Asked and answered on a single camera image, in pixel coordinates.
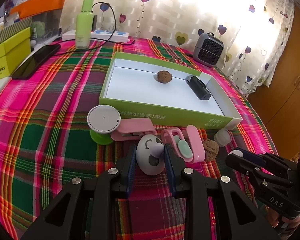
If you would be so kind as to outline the right hand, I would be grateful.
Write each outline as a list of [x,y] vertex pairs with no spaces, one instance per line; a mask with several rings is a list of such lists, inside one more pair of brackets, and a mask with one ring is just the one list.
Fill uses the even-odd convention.
[[278,226],[279,222],[287,223],[288,229],[295,229],[300,225],[300,214],[294,219],[288,219],[286,217],[280,218],[280,215],[271,208],[267,210],[266,219],[274,228]]

